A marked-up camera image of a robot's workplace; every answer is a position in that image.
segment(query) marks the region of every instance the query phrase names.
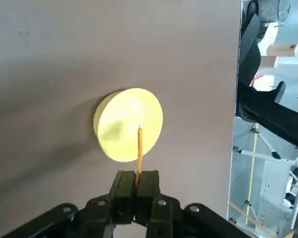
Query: metal frame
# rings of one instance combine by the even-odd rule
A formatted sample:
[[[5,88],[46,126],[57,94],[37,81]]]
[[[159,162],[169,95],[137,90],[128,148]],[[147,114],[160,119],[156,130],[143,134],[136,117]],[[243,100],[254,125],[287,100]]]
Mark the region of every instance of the metal frame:
[[[292,188],[298,188],[298,177],[291,171],[292,166],[298,167],[298,161],[282,159],[277,151],[274,149],[274,147],[269,143],[266,137],[259,130],[253,128],[251,129],[251,133],[256,133],[271,153],[270,156],[243,150],[237,146],[233,147],[233,151],[236,153],[246,155],[250,158],[260,158],[265,160],[259,210],[256,214],[254,208],[250,206],[250,208],[252,208],[251,213],[256,218],[256,220],[265,227],[267,225],[267,221],[265,221],[265,218],[266,220],[273,220],[272,214],[278,210],[280,213],[287,212],[290,214],[290,216],[288,217],[288,219],[286,219],[288,220],[289,228],[292,230],[294,228],[296,217],[298,214],[298,189],[296,192],[295,204],[292,210],[283,208],[283,200],[289,176],[294,178],[294,180],[296,181],[296,184],[293,185]],[[270,231],[275,234],[281,233],[281,231],[283,230],[282,226],[285,226],[286,223],[287,221],[276,219],[276,225],[274,227],[270,227]],[[264,235],[263,231],[259,228],[255,228],[255,233]]]

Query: black chair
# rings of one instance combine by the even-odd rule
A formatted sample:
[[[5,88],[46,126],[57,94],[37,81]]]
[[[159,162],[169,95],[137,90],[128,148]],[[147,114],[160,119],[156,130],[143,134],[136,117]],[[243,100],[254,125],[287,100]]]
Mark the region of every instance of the black chair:
[[[298,113],[279,104],[286,89],[280,82],[270,92],[259,92],[249,87],[260,64],[257,46],[259,19],[243,14],[238,60],[236,115],[245,121],[258,122],[274,134],[298,147]]]

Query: white stand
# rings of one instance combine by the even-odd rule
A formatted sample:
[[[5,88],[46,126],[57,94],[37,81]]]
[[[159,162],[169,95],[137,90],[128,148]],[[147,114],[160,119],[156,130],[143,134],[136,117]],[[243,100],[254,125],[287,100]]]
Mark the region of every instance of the white stand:
[[[285,227],[288,232],[294,228],[298,214],[298,178],[291,171],[292,166],[298,167],[298,161],[282,159],[259,130],[253,128],[251,132],[256,133],[263,141],[269,149],[270,155],[242,150],[236,146],[233,147],[233,151],[265,161],[258,211],[256,213],[251,209],[251,213],[261,226],[266,227],[272,234],[276,234],[276,237],[281,237]],[[290,178],[293,178],[296,184],[287,187]],[[292,209],[283,206],[286,190],[290,191],[290,189],[296,195]],[[258,227],[255,227],[254,232],[262,237],[266,236]]]

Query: yellow pole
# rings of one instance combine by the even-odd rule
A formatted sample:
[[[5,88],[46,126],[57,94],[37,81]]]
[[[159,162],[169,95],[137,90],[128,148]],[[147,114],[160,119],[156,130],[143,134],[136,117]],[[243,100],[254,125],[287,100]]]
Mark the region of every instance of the yellow pole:
[[[255,133],[254,136],[254,146],[253,146],[253,152],[256,152],[256,145],[257,145],[257,133]],[[249,178],[249,189],[248,189],[248,201],[250,202],[250,198],[252,195],[252,185],[253,185],[253,174],[254,174],[254,164],[255,164],[255,157],[252,157],[252,167],[250,169],[250,178]],[[249,215],[249,205],[247,205],[246,208],[246,215]],[[248,223],[248,218],[245,217],[245,224]]]

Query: gray wall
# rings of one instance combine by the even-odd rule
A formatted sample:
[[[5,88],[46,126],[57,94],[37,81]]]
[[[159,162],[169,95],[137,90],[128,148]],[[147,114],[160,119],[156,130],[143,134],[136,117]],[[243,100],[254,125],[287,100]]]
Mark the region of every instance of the gray wall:
[[[144,168],[183,206],[226,217],[240,8],[0,0],[0,235],[62,202],[81,208],[136,168],[108,159],[91,125],[104,95],[130,87],[152,91],[164,112]]]

